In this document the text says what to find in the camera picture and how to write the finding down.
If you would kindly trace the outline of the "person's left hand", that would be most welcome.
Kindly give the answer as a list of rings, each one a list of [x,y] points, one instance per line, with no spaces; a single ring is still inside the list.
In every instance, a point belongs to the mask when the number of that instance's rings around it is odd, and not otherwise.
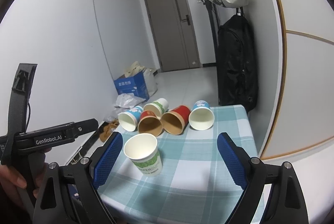
[[[26,189],[27,182],[13,167],[1,165],[1,210],[26,211],[17,188]]]

